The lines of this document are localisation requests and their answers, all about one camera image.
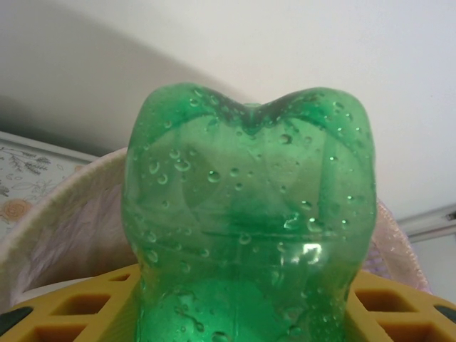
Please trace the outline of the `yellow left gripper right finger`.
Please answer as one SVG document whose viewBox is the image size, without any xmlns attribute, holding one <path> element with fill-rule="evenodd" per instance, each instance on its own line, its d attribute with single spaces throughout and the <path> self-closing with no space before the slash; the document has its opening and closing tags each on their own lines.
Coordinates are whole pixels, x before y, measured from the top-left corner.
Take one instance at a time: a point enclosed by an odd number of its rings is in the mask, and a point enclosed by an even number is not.
<svg viewBox="0 0 456 342">
<path fill-rule="evenodd" d="M 424 291 L 360 271 L 346 311 L 348 341 L 455 340 L 455 305 Z"/>
</svg>

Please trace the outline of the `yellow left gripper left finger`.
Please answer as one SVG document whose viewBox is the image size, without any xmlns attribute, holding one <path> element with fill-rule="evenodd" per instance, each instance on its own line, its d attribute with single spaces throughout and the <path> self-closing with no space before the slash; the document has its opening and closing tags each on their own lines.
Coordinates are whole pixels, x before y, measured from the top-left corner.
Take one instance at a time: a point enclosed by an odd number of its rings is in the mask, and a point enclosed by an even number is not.
<svg viewBox="0 0 456 342">
<path fill-rule="evenodd" d="M 2 341 L 134 341 L 139 266 L 131 265 L 23 301 Z"/>
</svg>

